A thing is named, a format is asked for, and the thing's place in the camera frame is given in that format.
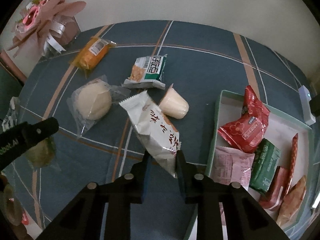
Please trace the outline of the brown pastry in clear wrap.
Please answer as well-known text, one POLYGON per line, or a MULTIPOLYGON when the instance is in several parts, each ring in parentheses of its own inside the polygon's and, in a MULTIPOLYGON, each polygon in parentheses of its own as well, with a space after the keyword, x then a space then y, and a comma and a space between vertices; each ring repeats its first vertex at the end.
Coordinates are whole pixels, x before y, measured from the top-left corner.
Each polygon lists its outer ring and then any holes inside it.
POLYGON ((290 192, 284 197, 276 223, 283 226, 288 223, 299 210, 306 194, 306 176, 302 176, 290 192))

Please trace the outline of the dark red flat packet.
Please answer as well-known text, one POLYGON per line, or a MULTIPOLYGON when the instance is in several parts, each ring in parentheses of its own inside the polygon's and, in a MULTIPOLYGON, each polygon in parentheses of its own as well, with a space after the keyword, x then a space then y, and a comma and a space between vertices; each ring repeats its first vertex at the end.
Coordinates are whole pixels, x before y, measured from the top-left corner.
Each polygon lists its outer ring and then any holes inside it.
POLYGON ((288 169, 278 166, 268 191, 260 196, 259 204, 269 211, 277 211, 283 201, 289 177, 288 169))

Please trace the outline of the red flower print snack bag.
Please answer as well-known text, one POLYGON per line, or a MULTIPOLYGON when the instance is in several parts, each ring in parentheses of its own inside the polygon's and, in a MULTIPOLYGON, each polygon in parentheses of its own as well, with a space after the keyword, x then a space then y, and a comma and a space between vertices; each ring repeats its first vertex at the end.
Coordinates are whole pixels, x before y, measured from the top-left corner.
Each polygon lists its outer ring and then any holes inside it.
POLYGON ((240 119, 226 123, 217 130, 233 148, 253 153, 262 141, 268 127, 267 116, 243 115, 240 119))

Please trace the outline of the blue plaid tablecloth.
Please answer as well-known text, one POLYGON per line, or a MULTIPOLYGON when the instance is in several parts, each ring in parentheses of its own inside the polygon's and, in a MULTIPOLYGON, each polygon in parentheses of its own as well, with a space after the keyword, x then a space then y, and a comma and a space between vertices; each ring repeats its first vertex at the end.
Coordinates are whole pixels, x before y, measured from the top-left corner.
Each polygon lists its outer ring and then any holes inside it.
MULTIPOLYGON (((107 204, 93 201, 88 184, 114 182, 142 161, 145 152, 119 103, 78 139, 67 99, 102 75, 109 84, 122 86, 137 58, 165 54, 162 81, 166 88, 173 84, 185 100, 222 90, 244 96, 250 85, 266 107, 305 123, 298 93, 305 75, 278 53, 241 35, 178 21, 126 22, 85 31, 66 53, 39 61, 19 96, 19 123, 33 125, 51 117, 59 123, 53 137, 60 172, 51 167, 33 171, 25 155, 4 169, 14 190, 10 203, 21 203, 41 228, 39 239, 103 239, 101 217, 107 204), (92 37, 117 46, 93 70, 72 66, 92 37)), ((180 134, 184 157, 181 129, 187 126, 186 116, 168 118, 180 134)), ((195 166, 205 174, 205 166, 195 166)), ((144 202, 131 205, 130 239, 188 239, 196 222, 196 205, 185 204, 178 180, 152 159, 144 202)))

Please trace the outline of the green white cracker packet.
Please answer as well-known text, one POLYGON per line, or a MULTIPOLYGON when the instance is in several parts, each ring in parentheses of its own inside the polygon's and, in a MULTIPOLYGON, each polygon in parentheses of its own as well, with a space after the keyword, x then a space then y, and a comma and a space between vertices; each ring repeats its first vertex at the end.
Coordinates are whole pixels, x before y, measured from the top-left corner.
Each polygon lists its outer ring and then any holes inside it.
POLYGON ((163 71, 167 61, 167 54, 164 56, 146 56, 137 58, 131 69, 131 75, 125 79, 123 87, 129 89, 165 89, 162 81, 163 71))

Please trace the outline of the pink paper flower bouquet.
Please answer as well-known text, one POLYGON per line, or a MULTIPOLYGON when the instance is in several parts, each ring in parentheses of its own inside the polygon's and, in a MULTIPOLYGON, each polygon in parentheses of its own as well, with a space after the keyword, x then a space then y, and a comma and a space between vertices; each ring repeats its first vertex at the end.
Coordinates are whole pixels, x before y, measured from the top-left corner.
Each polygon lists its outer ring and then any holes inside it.
POLYGON ((32 0, 13 29, 12 57, 40 59, 50 53, 61 53, 80 33, 76 14, 86 6, 84 1, 32 0))

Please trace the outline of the cream pudding cup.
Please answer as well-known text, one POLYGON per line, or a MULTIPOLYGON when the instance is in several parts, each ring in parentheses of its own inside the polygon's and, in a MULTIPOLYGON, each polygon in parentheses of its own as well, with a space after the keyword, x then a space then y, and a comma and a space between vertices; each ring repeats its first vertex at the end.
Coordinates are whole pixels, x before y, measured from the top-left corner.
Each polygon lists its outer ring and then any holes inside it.
POLYGON ((175 119, 184 118, 189 111, 189 104, 174 89, 173 84, 168 88, 158 106, 165 115, 175 119))

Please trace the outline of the tall red snack bag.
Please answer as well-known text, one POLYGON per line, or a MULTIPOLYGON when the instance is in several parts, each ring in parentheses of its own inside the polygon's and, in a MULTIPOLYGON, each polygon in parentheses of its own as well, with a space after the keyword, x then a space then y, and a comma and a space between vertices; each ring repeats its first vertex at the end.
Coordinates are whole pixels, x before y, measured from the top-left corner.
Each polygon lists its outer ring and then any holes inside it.
POLYGON ((253 116, 261 121, 264 128, 268 127, 270 110, 260 101, 250 85, 245 87, 244 103, 241 116, 253 116))

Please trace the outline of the red patterned wafer bar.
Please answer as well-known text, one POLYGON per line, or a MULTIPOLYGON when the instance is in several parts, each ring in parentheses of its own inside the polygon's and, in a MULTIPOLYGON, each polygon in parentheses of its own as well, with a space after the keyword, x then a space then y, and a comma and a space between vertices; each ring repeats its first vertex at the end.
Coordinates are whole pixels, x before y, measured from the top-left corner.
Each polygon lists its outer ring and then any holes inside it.
POLYGON ((295 136, 292 138, 291 158, 290 158, 289 174, 287 176, 287 185, 285 188, 285 194, 288 194, 291 183, 292 183, 297 154, 298 154, 298 133, 296 133, 295 136))

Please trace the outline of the white power strip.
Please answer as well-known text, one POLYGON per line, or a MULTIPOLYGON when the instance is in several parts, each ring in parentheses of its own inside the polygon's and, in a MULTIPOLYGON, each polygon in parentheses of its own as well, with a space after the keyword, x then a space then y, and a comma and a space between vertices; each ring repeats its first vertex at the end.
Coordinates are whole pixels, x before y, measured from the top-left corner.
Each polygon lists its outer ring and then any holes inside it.
POLYGON ((311 108, 309 104, 311 101, 310 92, 305 86, 301 86, 298 89, 298 92, 299 92, 299 98, 302 104, 304 122, 308 126, 311 126, 316 122, 316 117, 311 113, 311 108))

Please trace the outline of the pink snack packet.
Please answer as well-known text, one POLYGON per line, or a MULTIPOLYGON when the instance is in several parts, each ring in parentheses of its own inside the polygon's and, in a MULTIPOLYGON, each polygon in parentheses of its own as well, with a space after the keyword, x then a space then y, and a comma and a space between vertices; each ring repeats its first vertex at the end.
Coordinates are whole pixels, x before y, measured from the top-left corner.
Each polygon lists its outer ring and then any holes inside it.
POLYGON ((216 146, 210 176, 216 183, 229 185, 232 182, 238 182, 248 190, 254 157, 254 153, 216 146))

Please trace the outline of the round bun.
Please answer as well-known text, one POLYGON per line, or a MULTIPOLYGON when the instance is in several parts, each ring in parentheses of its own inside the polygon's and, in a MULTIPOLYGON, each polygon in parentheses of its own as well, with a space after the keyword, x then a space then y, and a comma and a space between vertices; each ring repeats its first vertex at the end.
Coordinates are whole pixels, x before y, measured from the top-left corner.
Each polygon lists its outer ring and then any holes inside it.
POLYGON ((97 77, 77 88, 67 99, 67 105, 74 118, 77 138, 83 137, 110 111, 113 105, 127 99, 131 90, 111 85, 107 76, 97 77))

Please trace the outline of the white snack bag red letters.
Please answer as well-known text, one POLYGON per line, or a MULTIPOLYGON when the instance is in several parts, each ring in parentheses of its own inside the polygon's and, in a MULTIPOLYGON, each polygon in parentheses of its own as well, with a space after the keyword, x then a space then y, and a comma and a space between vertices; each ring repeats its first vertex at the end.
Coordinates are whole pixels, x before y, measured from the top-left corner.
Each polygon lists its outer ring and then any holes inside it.
POLYGON ((137 137, 148 153, 176 178, 176 154, 180 150, 181 142, 175 126, 162 113, 146 90, 119 104, 127 111, 137 137))

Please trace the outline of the orange cake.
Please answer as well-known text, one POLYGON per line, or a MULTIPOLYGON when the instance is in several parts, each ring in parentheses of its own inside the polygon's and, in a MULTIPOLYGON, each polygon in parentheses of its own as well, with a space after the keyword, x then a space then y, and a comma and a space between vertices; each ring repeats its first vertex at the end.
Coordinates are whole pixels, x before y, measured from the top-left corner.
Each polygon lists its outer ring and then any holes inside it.
POLYGON ((78 52, 71 65, 84 70, 93 70, 108 51, 116 46, 116 42, 111 40, 92 37, 84 48, 78 52))

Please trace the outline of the green snack packet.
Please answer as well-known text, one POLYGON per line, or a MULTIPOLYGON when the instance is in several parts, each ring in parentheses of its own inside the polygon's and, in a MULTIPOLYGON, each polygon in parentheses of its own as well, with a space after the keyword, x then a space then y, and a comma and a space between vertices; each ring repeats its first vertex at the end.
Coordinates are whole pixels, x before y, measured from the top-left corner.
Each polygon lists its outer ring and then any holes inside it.
POLYGON ((265 194, 274 178, 281 151, 267 139, 263 139, 255 150, 249 187, 265 194))

